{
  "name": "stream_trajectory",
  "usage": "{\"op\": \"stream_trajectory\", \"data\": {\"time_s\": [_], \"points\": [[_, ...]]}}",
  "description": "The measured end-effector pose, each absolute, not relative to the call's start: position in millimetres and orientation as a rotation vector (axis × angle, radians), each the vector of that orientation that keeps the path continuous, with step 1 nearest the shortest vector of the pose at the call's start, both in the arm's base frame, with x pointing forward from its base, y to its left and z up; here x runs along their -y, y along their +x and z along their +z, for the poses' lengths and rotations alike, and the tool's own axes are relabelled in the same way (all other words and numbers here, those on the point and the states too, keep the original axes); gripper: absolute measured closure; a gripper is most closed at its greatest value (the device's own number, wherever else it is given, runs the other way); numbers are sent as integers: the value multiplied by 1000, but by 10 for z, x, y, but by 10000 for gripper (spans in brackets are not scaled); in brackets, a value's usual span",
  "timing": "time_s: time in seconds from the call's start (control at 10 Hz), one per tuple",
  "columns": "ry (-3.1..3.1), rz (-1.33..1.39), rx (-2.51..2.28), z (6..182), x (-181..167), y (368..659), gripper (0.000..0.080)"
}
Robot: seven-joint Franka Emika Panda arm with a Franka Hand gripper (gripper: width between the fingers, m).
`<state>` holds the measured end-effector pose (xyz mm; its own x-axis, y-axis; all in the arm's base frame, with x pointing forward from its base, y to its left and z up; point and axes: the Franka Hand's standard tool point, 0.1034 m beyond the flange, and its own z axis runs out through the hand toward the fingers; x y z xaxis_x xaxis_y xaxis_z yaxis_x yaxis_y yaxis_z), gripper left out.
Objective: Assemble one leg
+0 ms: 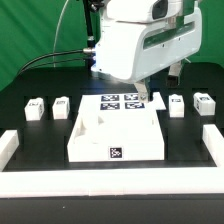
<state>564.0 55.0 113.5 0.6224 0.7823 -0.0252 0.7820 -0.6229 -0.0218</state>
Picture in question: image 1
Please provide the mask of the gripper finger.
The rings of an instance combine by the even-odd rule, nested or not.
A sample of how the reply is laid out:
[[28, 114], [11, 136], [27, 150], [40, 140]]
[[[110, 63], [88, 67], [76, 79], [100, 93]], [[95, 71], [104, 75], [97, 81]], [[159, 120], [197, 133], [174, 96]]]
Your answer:
[[145, 80], [140, 80], [134, 84], [137, 92], [138, 92], [138, 100], [140, 102], [148, 102], [149, 94], [148, 94], [148, 85]]
[[167, 85], [169, 87], [175, 87], [179, 85], [182, 68], [183, 65], [181, 61], [176, 62], [170, 66], [167, 76]]

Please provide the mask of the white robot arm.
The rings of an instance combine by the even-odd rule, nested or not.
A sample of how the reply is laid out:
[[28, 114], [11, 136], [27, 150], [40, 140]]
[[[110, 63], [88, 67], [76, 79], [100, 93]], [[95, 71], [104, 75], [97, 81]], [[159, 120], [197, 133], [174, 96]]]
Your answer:
[[201, 1], [102, 0], [93, 74], [132, 84], [149, 102], [150, 76], [165, 68], [179, 76], [182, 61], [200, 49]]

